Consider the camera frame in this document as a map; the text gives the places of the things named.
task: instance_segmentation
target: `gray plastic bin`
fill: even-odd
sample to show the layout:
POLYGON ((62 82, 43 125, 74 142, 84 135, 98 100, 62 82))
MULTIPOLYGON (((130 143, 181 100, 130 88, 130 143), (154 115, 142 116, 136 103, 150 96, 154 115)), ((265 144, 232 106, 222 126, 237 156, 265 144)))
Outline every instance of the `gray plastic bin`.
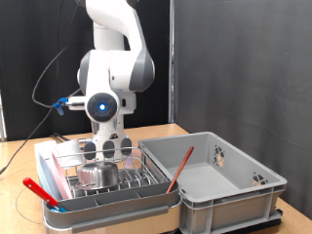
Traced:
POLYGON ((177 180, 182 233, 223 233, 281 217, 275 204, 287 181, 215 134, 144 139, 138 145, 169 179, 194 146, 177 180))

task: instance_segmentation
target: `cable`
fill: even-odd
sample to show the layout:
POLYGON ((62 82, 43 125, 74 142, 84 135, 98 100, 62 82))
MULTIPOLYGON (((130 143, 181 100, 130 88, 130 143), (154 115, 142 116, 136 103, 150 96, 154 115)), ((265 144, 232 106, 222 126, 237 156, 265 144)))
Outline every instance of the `cable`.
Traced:
MULTIPOLYGON (((58 38, 58 53, 59 53, 59 23, 60 23, 60 11, 61 11, 61 8, 62 8, 62 5, 64 3, 65 0, 62 0, 60 5, 59 5, 59 8, 58 8, 58 29, 57 29, 57 38, 58 38)), ((57 96, 57 93, 58 93, 58 88, 59 88, 59 59, 57 59, 57 81, 56 81, 56 91, 55 91, 55 95, 53 96, 53 102, 55 102, 55 98, 57 96)))
POLYGON ((26 220, 30 221, 30 222, 33 222, 33 223, 36 223, 36 224, 39 224, 39 225, 40 225, 40 224, 41 224, 40 222, 36 222, 36 221, 30 220, 28 217, 25 217, 25 216, 19 211, 18 199, 19 199, 19 197, 20 197, 20 194, 19 194, 19 196, 17 197, 17 200, 16 200, 16 208, 17 208, 17 211, 18 211, 19 215, 22 216, 23 218, 25 218, 26 220))
POLYGON ((52 61, 48 64, 48 66, 44 69, 44 71, 43 71, 42 74, 40 75, 40 77, 39 77, 39 79, 38 79, 38 81, 37 81, 37 83, 36 83, 36 85, 35 85, 35 88, 33 89, 33 92, 32 92, 32 100, 33 100, 35 103, 37 103, 37 104, 39 104, 39 105, 41 105, 41 106, 43 106, 43 107, 51 108, 51 107, 54 107, 54 106, 53 106, 52 104, 51 104, 51 105, 47 105, 47 104, 44 104, 44 103, 42 103, 42 102, 40 102, 40 101, 37 101, 37 100, 35 99, 36 90, 37 90, 37 88, 38 88, 38 86, 39 86, 39 83, 40 83, 40 81, 42 80, 43 76, 46 74, 47 70, 49 69, 49 67, 50 67, 50 66, 59 58, 59 56, 60 56, 64 51, 66 51, 66 49, 68 48, 69 39, 70 39, 70 36, 71 36, 71 31, 72 31, 72 25, 73 25, 73 22, 74 22, 74 19, 75 19, 76 12, 77 12, 77 9, 78 9, 78 7, 79 7, 80 1, 81 1, 81 0, 77 0, 77 5, 76 5, 76 8, 75 8, 74 14, 73 14, 73 16, 72 16, 72 18, 71 18, 70 27, 69 27, 69 33, 68 33, 68 37, 67 37, 67 41, 66 41, 65 46, 64 46, 64 47, 62 48, 62 50, 55 56, 55 58, 52 59, 52 61))
POLYGON ((78 94, 80 89, 76 90, 74 93, 72 93, 70 96, 67 97, 69 99, 70 97, 73 97, 74 95, 78 94))
POLYGON ((62 138, 63 140, 66 140, 66 141, 70 140, 69 138, 66 138, 65 136, 62 136, 62 135, 60 135, 60 134, 58 134, 58 133, 53 133, 53 135, 56 136, 56 137, 60 137, 60 138, 62 138))
POLYGON ((4 171, 7 170, 7 168, 9 167, 9 165, 11 164, 12 160, 15 158, 15 156, 17 155, 17 153, 19 153, 19 151, 22 149, 23 146, 25 146, 25 144, 28 142, 28 140, 34 135, 34 133, 39 129, 39 127, 43 124, 43 122, 46 121, 46 119, 48 118, 48 116, 50 115, 51 111, 53 110, 53 108, 51 107, 48 114, 46 115, 46 117, 40 122, 40 124, 34 129, 34 131, 32 131, 32 133, 29 135, 29 137, 23 142, 23 144, 19 147, 19 149, 14 153, 14 155, 12 156, 12 158, 10 159, 9 163, 7 164, 7 166, 5 166, 3 169, 1 169, 0 171, 0 175, 4 173, 4 171))
MULTIPOLYGON (((62 4, 63 4, 63 1, 61 2, 60 6, 59 6, 59 10, 58 10, 58 36, 59 36, 59 18, 60 18, 60 10, 62 8, 62 4)), ((69 39, 70 39, 70 35, 71 35, 71 31, 72 31, 72 24, 73 24, 73 21, 74 21, 74 18, 75 18, 75 15, 76 15, 76 11, 77 11, 77 8, 79 6, 79 3, 80 3, 81 0, 78 0, 77 1, 77 5, 76 5, 76 8, 75 8, 75 11, 74 11, 74 14, 71 18, 71 23, 70 23, 70 28, 69 28, 69 33, 68 33, 68 38, 67 38, 67 42, 66 42, 66 45, 65 47, 58 53, 58 55, 52 59, 52 61, 48 64, 48 66, 45 68, 45 70, 43 71, 43 73, 41 74, 41 76, 39 77, 37 83, 36 83, 36 86, 33 90, 33 93, 32 93, 32 99, 36 102, 36 103, 39 103, 39 104, 42 104, 38 101, 36 101, 34 99, 34 95, 35 95, 35 91, 38 87, 38 84, 40 83, 40 80, 42 79, 43 75, 46 73, 46 71, 48 70, 48 68, 51 66, 51 64, 56 60, 58 59, 58 57, 67 49, 67 46, 68 46, 68 43, 69 43, 69 39)), ((39 123, 39 125, 31 132, 31 134, 29 135, 29 137, 25 140, 25 142, 19 147, 19 149, 14 153, 14 155, 12 156, 12 158, 10 159, 9 163, 7 164, 7 166, 5 166, 4 168, 2 168, 0 170, 0 175, 3 174, 7 168, 10 166, 10 164, 12 163, 13 159, 15 158, 15 156, 19 153, 19 151, 25 146, 25 144, 28 142, 28 140, 36 133, 36 131, 40 128, 40 126, 46 121, 46 119, 49 117, 51 111, 53 110, 54 106, 51 105, 44 105, 42 104, 43 106, 47 107, 47 108, 50 108, 49 112, 47 113, 47 115, 44 117, 44 119, 39 123)))
POLYGON ((58 136, 50 135, 50 137, 53 138, 53 139, 55 139, 55 140, 58 140, 59 143, 63 143, 63 142, 64 142, 64 141, 63 141, 61 138, 59 138, 58 136))

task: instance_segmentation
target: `table surface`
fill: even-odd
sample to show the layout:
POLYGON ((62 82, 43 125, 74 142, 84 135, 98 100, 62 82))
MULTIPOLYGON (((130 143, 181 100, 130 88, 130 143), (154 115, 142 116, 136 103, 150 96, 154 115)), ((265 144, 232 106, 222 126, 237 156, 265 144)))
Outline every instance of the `table surface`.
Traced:
MULTIPOLYGON (((125 133, 130 136, 134 146, 140 139, 153 137, 167 137, 187 134, 187 131, 176 124, 127 129, 125 133)), ((91 137, 92 134, 67 136, 68 138, 91 137)), ((30 190, 24 189, 22 180, 31 177, 38 182, 34 155, 34 144, 49 140, 50 138, 38 138, 30 140, 16 156, 5 173, 0 175, 0 232, 4 234, 41 234, 44 233, 42 223, 42 210, 40 199, 30 190)), ((3 168, 14 152, 23 143, 22 140, 0 143, 0 168, 3 168)), ((282 224, 253 234, 307 234, 312 233, 312 221, 292 206, 278 199, 277 208, 281 209, 282 224)))

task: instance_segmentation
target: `black curtain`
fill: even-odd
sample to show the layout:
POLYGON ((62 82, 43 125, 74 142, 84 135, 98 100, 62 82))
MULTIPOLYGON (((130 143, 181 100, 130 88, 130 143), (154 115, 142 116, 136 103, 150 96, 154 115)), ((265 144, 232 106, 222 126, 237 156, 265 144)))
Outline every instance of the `black curtain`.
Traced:
POLYGON ((288 180, 312 217, 312 1, 175 1, 176 120, 288 180))
MULTIPOLYGON (((57 25, 60 0, 11 0, 0 2, 0 87, 8 140, 24 139, 47 114, 35 104, 32 90, 40 74, 57 54, 57 25)), ((76 3, 65 0, 59 28, 60 47, 65 45, 70 19, 76 3)), ((159 125, 168 122, 168 74, 170 0, 141 0, 136 6, 156 77, 153 85, 137 94, 135 114, 125 117, 125 128, 159 125)), ((93 23, 85 8, 79 8, 68 49, 59 59, 57 99, 67 97, 79 86, 80 60, 94 48, 93 23)), ((42 80, 36 98, 53 103, 56 88, 56 64, 42 80)), ((47 137, 91 131, 84 111, 56 110, 33 137, 47 137)))

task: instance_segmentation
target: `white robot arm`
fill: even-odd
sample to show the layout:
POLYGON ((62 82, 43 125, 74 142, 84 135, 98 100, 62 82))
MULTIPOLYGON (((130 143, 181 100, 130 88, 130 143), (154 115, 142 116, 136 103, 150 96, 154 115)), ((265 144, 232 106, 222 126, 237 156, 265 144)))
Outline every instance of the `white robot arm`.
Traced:
MULTIPOLYGON (((133 113, 134 92, 145 91, 153 83, 155 73, 133 8, 137 1, 85 2, 94 21, 96 49, 83 57, 78 71, 78 83, 85 96, 71 97, 68 105, 72 110, 84 109, 97 125, 93 144, 87 145, 86 151, 130 146, 123 132, 123 115, 133 113), (124 49, 124 36, 128 38, 129 51, 124 49)), ((102 156, 107 155, 97 154, 99 159, 102 156)))

